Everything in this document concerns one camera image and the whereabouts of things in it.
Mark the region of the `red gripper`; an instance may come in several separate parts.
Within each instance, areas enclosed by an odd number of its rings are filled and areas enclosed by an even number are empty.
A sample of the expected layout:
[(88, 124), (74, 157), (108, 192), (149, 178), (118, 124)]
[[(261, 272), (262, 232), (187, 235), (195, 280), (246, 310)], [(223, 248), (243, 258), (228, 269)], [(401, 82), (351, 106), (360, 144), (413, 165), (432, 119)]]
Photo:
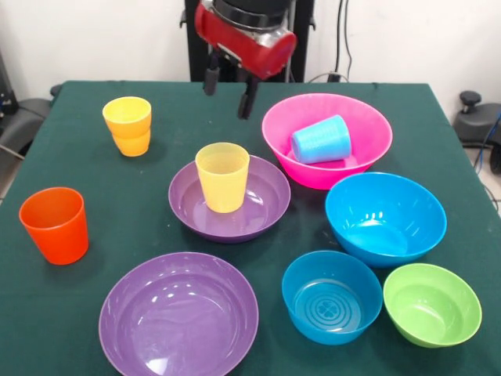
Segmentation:
[[(248, 119), (258, 92), (258, 78), (278, 74), (297, 45), (287, 29), (288, 2), (201, 2), (195, 12), (195, 29), (217, 52), (237, 60), (248, 75), (238, 118)], [(209, 55), (203, 90), (213, 96), (219, 79), (217, 54)]]

